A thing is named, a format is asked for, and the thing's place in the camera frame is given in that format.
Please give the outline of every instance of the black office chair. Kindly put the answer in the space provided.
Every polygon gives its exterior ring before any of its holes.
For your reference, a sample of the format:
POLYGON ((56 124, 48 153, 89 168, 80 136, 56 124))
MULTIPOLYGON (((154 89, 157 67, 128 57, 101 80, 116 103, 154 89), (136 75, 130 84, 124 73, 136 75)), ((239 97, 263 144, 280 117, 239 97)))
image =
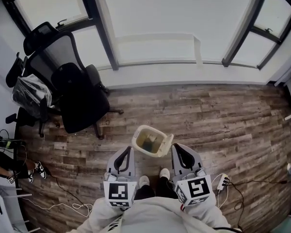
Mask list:
POLYGON ((110 109, 109 90, 94 65, 84 67, 73 34, 55 32, 49 23, 43 23, 26 37, 25 46, 29 46, 25 53, 32 54, 26 69, 59 97, 65 130, 75 133, 93 125, 96 136, 103 139, 97 121, 107 112, 122 114, 123 110, 110 109))
MULTIPOLYGON (((10 71, 8 72, 8 74, 5 78, 5 81, 6 81, 6 84, 8 87, 10 87, 10 88, 14 87, 17 83, 18 77, 27 77, 28 76, 27 71, 25 69, 25 65, 26 65, 27 60, 28 60, 28 58, 25 57, 24 61, 22 61, 22 59, 19 57, 19 52, 16 54, 16 59, 15 59, 10 71)), ((25 109, 20 107, 18 110, 18 114, 14 113, 14 114, 8 116, 5 119, 5 123, 10 124, 12 122, 16 122, 18 124, 18 126, 28 125, 28 126, 32 127, 32 126, 34 126, 36 121, 39 121, 39 134, 40 134, 40 137, 44 137, 43 127, 44 127, 44 124, 49 119, 49 113, 58 115, 60 112, 58 112, 52 108, 48 108, 46 98, 44 98, 40 101, 39 110, 40 110, 40 117, 35 118, 35 117, 31 116, 25 109)), ((57 128, 59 128, 60 124, 58 122, 56 122, 55 126, 57 128)))

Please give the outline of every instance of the white trash bin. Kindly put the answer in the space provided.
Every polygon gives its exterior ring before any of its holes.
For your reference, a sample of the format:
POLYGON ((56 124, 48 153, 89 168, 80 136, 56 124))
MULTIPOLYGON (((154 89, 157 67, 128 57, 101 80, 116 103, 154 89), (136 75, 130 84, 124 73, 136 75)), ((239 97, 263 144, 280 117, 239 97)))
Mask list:
POLYGON ((168 153, 173 139, 173 134, 167 136, 150 126, 141 125, 136 130, 131 143, 135 150, 152 157, 162 157, 168 153))

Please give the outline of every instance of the wooden floor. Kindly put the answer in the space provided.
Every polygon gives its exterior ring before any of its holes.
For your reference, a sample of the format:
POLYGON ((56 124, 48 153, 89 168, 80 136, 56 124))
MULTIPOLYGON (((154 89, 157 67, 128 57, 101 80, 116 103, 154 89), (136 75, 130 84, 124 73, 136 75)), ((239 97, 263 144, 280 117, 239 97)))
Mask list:
MULTIPOLYGON (((282 88, 254 85, 174 85, 115 90, 111 106, 125 110, 123 115, 108 113, 101 120, 104 140, 88 128, 67 134, 61 127, 47 124, 45 138, 37 128, 22 127, 28 158, 40 160, 58 177, 59 184, 84 203, 103 197, 102 178, 108 158, 130 144, 139 125, 150 125, 173 133, 174 142, 200 154, 207 173, 226 173, 234 183, 248 180, 280 181, 287 178, 291 162, 291 109, 282 88)), ((164 158, 135 154, 136 176, 158 175, 160 166, 171 170, 170 153, 164 158)), ((33 194, 42 207, 78 202, 61 190, 54 178, 35 175, 33 184, 20 181, 20 187, 33 194)), ((278 225, 291 210, 291 183, 286 185, 249 183, 239 185, 245 209, 240 225, 246 233, 265 233, 278 225)), ((226 197, 220 195, 220 203, 226 197)), ((241 211, 234 206, 240 194, 229 190, 222 207, 230 224, 237 225, 241 211)), ((23 200, 29 220, 45 232, 65 232, 82 224, 85 218, 65 206, 46 211, 23 200)))

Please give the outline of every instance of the white sleeve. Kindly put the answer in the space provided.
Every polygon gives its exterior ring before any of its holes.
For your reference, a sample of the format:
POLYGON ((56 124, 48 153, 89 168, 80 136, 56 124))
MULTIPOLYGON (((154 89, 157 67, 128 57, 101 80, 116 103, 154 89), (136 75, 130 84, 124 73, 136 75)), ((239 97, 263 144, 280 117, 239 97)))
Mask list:
POLYGON ((84 221, 76 230, 68 233, 98 233, 123 212, 118 208, 112 208, 105 198, 97 199, 88 219, 84 221))
POLYGON ((210 192, 209 198, 207 198, 204 202, 201 202, 197 205, 188 206, 185 208, 185 212, 188 215, 191 215, 198 220, 204 222, 209 227, 228 227, 231 225, 228 224, 225 216, 222 215, 221 210, 215 206, 216 198, 213 191, 210 192))

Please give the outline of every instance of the white cable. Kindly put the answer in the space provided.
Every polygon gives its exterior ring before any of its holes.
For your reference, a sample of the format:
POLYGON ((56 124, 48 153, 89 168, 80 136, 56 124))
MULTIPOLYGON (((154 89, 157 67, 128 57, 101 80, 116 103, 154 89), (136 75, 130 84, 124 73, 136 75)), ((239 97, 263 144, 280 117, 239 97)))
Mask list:
POLYGON ((218 207, 219 207, 219 194, 220 194, 220 190, 218 192, 218 196, 217 196, 217 200, 218 200, 218 207))
POLYGON ((73 203, 73 204, 72 204, 72 207, 70 207, 69 205, 66 205, 65 203, 60 203, 60 204, 52 205, 50 208, 42 208, 40 205, 35 204, 34 202, 32 202, 32 201, 29 200, 29 199, 26 199, 26 198, 23 198, 23 197, 20 197, 20 198, 23 199, 23 200, 28 200, 30 203, 32 203, 33 205, 39 207, 39 208, 42 209, 42 210, 50 210, 50 209, 52 209, 54 206, 59 206, 59 205, 62 205, 62 204, 63 204, 64 206, 69 207, 70 209, 74 210, 75 212, 79 213, 80 215, 82 215, 82 216, 84 216, 84 217, 89 217, 90 214, 91 214, 91 212, 92 212, 92 210, 93 210, 93 205, 92 205, 92 204, 82 204, 82 205, 79 205, 79 204, 77 204, 77 203, 73 203), (81 212, 78 212, 78 211, 76 210, 76 209, 80 209, 82 206, 86 206, 86 208, 87 208, 87 215, 84 215, 84 214, 82 214, 81 212))
POLYGON ((224 203, 227 201, 228 198, 228 186, 227 186, 227 192, 226 192, 226 199, 224 200, 224 202, 220 205, 219 209, 222 207, 222 205, 224 205, 224 203))
POLYGON ((225 173, 220 173, 220 174, 218 174, 217 177, 215 177, 215 178, 212 180, 211 184, 213 184, 213 182, 215 181, 215 179, 218 178, 218 177, 219 177, 220 175, 222 175, 222 174, 225 174, 225 173))
MULTIPOLYGON (((222 174, 225 174, 225 173, 220 173, 220 174, 218 174, 213 180, 212 180, 212 182, 211 182, 211 184, 213 184, 213 182, 215 181, 215 179, 217 179, 220 175, 222 175, 222 174)), ((219 194, 220 194, 220 192, 221 192, 221 190, 219 190, 219 192, 218 192, 218 195, 217 195, 217 201, 216 201, 216 203, 218 202, 218 208, 220 209, 221 207, 222 207, 222 205, 227 201, 227 197, 228 197, 228 187, 227 187, 227 195, 226 195, 226 199, 225 199, 225 201, 223 202, 223 204, 221 204, 220 206, 219 206, 219 194)))

